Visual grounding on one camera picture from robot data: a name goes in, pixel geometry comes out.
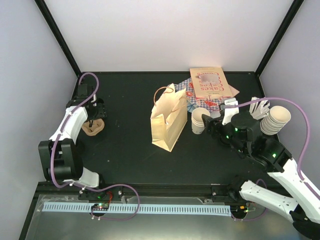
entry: small cup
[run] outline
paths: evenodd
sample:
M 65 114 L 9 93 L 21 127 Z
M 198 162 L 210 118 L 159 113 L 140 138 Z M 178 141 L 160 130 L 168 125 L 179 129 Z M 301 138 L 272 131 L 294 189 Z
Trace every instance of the small cup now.
M 271 120 L 279 124 L 286 124 L 291 120 L 291 113 L 283 106 L 273 106 L 270 109 L 269 116 Z
M 261 129 L 261 132 L 263 132 L 265 135 L 269 135 L 269 136 L 275 135 L 275 134 L 278 133 L 277 131 L 270 131 L 270 130 L 266 129 L 266 128 L 264 127 L 262 121 L 260 122 L 260 129 Z
M 282 127 L 277 128 L 277 127 L 269 126 L 265 122 L 262 122 L 261 125 L 265 130 L 270 131 L 270 132 L 275 132 L 275 133 L 279 132 L 282 129 Z
M 191 127 L 194 134 L 201 134 L 205 130 L 205 124 L 202 120 L 203 114 L 210 116 L 210 112 L 203 107 L 198 107 L 192 111 Z
M 277 125 L 274 123 L 270 123 L 267 119 L 263 121 L 265 127 L 273 129 L 274 131 L 282 129 L 285 125 Z
M 275 122 L 275 120 L 273 120 L 269 114 L 265 117 L 265 121 L 268 122 L 270 125 L 275 126 L 275 127 L 283 127 L 284 125 L 286 125 L 286 123 L 278 123 Z

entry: white wall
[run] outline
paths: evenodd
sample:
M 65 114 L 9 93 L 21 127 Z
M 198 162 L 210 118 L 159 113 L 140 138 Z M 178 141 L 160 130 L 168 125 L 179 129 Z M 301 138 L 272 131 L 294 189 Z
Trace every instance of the white wall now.
M 0 7 L 0 239 L 17 240 L 76 76 L 33 0 Z
M 82 71 L 255 71 L 293 0 L 46 0 Z
M 290 99 L 306 111 L 311 123 L 311 141 L 302 170 L 320 187 L 320 1 L 304 1 L 261 75 L 267 96 Z M 284 104 L 292 114 L 279 133 L 280 140 L 299 157 L 306 127 L 300 112 Z

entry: black frame edge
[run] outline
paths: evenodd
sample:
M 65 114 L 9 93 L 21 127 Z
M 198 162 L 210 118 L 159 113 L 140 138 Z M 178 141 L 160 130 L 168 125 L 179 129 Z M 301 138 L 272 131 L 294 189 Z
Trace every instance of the black frame edge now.
M 106 183 L 106 186 L 113 185 L 114 183 Z M 230 206 L 240 206 L 246 203 L 246 200 L 240 199 L 236 202 L 225 201 L 225 197 L 222 196 L 227 190 L 227 184 L 222 185 L 211 185 L 211 184 L 130 184 L 133 188 L 137 190 L 141 197 L 174 197 L 174 198 L 214 198 L 216 203 L 225 203 Z M 268 189 L 281 195 L 290 197 L 288 192 L 280 185 L 268 185 Z M 117 199 L 118 190 L 122 190 L 122 196 L 132 197 L 135 194 L 128 188 L 113 188 L 114 199 Z M 25 218 L 23 228 L 19 239 L 24 240 L 28 234 L 29 226 L 31 224 L 34 211 L 37 206 L 38 198 L 40 195 L 79 195 L 79 188 L 75 186 L 66 186 L 61 189 L 57 189 L 52 182 L 39 182 L 35 190 L 34 196 L 32 198 L 28 214 Z
M 58 25 L 56 24 L 54 17 L 52 16 L 49 8 L 44 0 L 34 0 L 36 5 L 38 6 L 39 10 L 41 11 L 46 23 L 50 27 L 55 39 L 57 40 L 59 46 L 61 47 L 65 57 L 67 58 L 68 62 L 70 63 L 75 75 L 78 77 L 81 74 L 80 68 L 72 55 L 62 33 L 60 32 Z
M 284 19 L 282 20 L 282 23 L 281 23 L 280 27 L 276 31 L 276 33 L 275 33 L 275 35 L 274 35 L 274 37 L 273 37 L 268 49 L 266 50 L 261 62 L 259 63 L 258 68 L 255 71 L 255 75 L 256 76 L 259 77 L 262 74 L 262 72 L 264 71 L 264 69 L 267 66 L 271 56 L 275 52 L 278 44 L 280 43 L 281 39 L 285 35 L 288 27 L 290 26 L 292 20 L 296 16 L 296 13 L 298 12 L 298 10 L 299 10 L 299 8 L 300 8 L 300 6 L 302 5 L 303 2 L 304 2 L 304 0 L 294 0 L 292 2 L 288 12 L 286 13 Z
M 264 88 L 262 87 L 260 77 L 256 74 L 254 74 L 254 77 L 255 77 L 256 82 L 258 83 L 259 89 L 262 93 L 262 97 L 264 98 L 266 96 L 266 94 L 265 94 Z
M 190 71 L 91 71 L 94 74 L 190 74 Z M 224 74 L 255 74 L 254 71 L 223 71 Z

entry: paper bag handle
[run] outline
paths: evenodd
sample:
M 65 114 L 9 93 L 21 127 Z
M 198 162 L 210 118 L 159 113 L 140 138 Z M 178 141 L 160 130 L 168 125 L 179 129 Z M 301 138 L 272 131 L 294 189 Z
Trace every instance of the paper bag handle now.
M 173 93 L 173 92 L 174 92 L 174 89 L 173 89 L 172 87 L 169 87 L 169 86 L 162 86 L 162 87 L 158 88 L 158 90 L 155 91 L 154 96 L 153 96 L 153 103 L 154 103 L 154 105 L 156 105 L 156 95 L 157 95 L 157 93 L 159 92 L 159 90 L 161 90 L 161 89 L 171 89 L 171 90 L 172 90 L 171 92 L 164 91 L 164 94 L 170 94 L 170 93 Z
M 159 92 L 159 90 L 161 90 L 161 89 L 171 89 L 171 90 L 172 90 L 171 92 L 164 91 L 163 94 L 170 94 L 170 93 L 172 93 L 172 92 L 174 91 L 174 89 L 173 89 L 172 87 L 169 87 L 169 86 L 162 86 L 162 87 L 158 88 L 158 90 L 155 91 L 154 96 L 153 96 L 153 103 L 154 103 L 155 106 L 156 106 L 156 95 L 157 95 L 157 93 Z M 187 97 L 186 97 L 186 96 L 182 96 L 182 97 L 179 98 L 179 100 L 180 100 L 180 99 L 187 99 Z M 180 107 L 180 108 L 178 108 L 178 109 L 176 109 L 176 110 L 174 110 L 174 111 L 171 111 L 171 112 L 174 113 L 175 111 L 178 111 L 178 110 L 182 109 L 182 108 L 185 107 L 186 105 L 187 105 L 187 104 L 185 104 L 185 105 L 183 105 L 182 107 Z

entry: metal frame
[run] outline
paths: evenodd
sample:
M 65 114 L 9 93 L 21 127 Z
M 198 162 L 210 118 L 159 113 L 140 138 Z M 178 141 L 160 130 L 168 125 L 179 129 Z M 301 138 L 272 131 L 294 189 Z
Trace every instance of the metal frame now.
M 70 63 L 75 75 L 79 77 L 81 75 L 81 70 L 78 67 L 78 64 L 72 55 L 62 33 L 60 32 L 54 17 L 51 15 L 51 12 L 44 0 L 34 0 L 37 4 L 39 10 L 41 11 L 46 23 L 48 24 L 49 28 L 51 29 L 55 39 L 57 40 L 59 46 L 61 47 L 65 57 L 67 58 L 68 62 Z
M 69 61 L 75 75 L 79 77 L 82 73 L 80 70 L 75 58 L 73 57 L 62 33 L 60 32 L 58 25 L 56 24 L 50 10 L 45 2 L 45 0 L 34 0 L 37 4 L 39 10 L 41 11 L 44 19 L 46 20 L 48 26 L 50 27 L 54 37 L 56 38 L 58 44 L 60 45 L 63 53 L 65 54 L 67 60 Z M 272 42 L 270 43 L 267 51 L 265 52 L 258 68 L 252 74 L 255 75 L 256 80 L 260 85 L 261 92 L 263 89 L 260 83 L 260 75 L 268 64 L 271 56 L 276 50 L 279 42 L 284 36 L 286 30 L 288 29 L 290 23 L 294 19 L 296 13 L 298 12 L 300 6 L 304 0 L 294 0 L 291 4 L 287 14 L 285 15 L 279 29 L 277 30 L 275 36 L 273 37 Z M 240 206 L 243 205 L 246 201 L 239 200 L 238 202 L 232 202 L 227 194 L 227 185 L 185 185 L 185 184 L 174 184 L 174 185 L 162 185 L 162 184 L 130 184 L 134 187 L 141 197 L 185 197 L 185 198 L 199 198 L 199 199 L 212 199 L 212 201 L 217 203 L 225 203 L 230 206 Z M 271 191 L 289 196 L 287 191 L 280 185 L 268 186 L 268 189 Z M 114 188 L 112 189 L 113 196 L 115 200 L 120 200 L 121 196 L 118 195 L 118 192 L 121 191 L 122 196 L 133 197 L 135 194 L 127 188 Z M 30 203 L 30 208 L 27 213 L 21 234 L 19 239 L 23 240 L 27 236 L 27 232 L 33 217 L 33 213 L 40 195 L 78 195 L 79 189 L 77 187 L 66 186 L 62 189 L 57 189 L 51 184 L 51 182 L 39 182 L 36 191 L 34 193 L 33 199 Z
M 291 4 L 288 12 L 286 13 L 279 29 L 276 31 L 268 49 L 266 50 L 258 68 L 255 70 L 255 75 L 257 77 L 260 77 L 262 72 L 264 71 L 265 67 L 267 66 L 271 56 L 274 54 L 278 44 L 280 43 L 282 37 L 285 35 L 288 27 L 290 26 L 290 23 L 296 16 L 296 13 L 298 12 L 300 6 L 304 0 L 294 0 L 293 3 Z
M 50 10 L 46 4 L 45 0 L 34 0 L 37 4 L 37 6 L 39 7 L 44 19 L 46 20 L 48 26 L 50 27 L 53 35 L 55 36 L 57 42 L 59 43 L 62 51 L 64 52 L 66 58 L 68 59 L 71 67 L 73 68 L 73 71 L 75 73 L 75 75 L 77 77 L 79 77 L 79 75 L 82 73 L 80 68 L 77 65 L 77 62 L 75 60 L 75 58 L 73 57 L 62 33 L 60 32 L 54 17 L 52 16 L 52 14 L 50 13 Z M 266 50 L 258 68 L 255 71 L 255 75 L 259 78 L 260 75 L 262 74 L 263 70 L 265 69 L 266 65 L 268 64 L 271 56 L 273 55 L 273 53 L 275 52 L 278 44 L 280 43 L 282 37 L 285 35 L 288 27 L 290 26 L 290 23 L 292 22 L 292 20 L 294 19 L 296 13 L 298 12 L 300 6 L 302 5 L 302 3 L 304 2 L 304 0 L 293 0 L 288 12 L 286 13 L 280 27 L 278 28 L 278 30 L 276 31 L 268 49 Z
M 209 199 L 216 203 L 224 203 L 229 206 L 242 206 L 247 201 L 240 199 L 237 202 L 231 201 L 228 197 L 226 184 L 210 185 L 210 184 L 130 184 L 139 193 L 140 197 L 175 197 L 175 198 L 199 198 L 200 200 Z M 280 185 L 268 186 L 270 191 L 284 196 L 290 196 L 288 192 Z M 119 201 L 122 196 L 126 198 L 135 197 L 135 193 L 128 188 L 118 187 L 111 189 L 113 199 Z M 29 211 L 24 221 L 24 225 L 19 239 L 24 240 L 27 236 L 28 229 L 37 205 L 40 195 L 78 195 L 79 188 L 75 186 L 66 186 L 64 188 L 56 188 L 51 182 L 39 182 L 32 198 Z

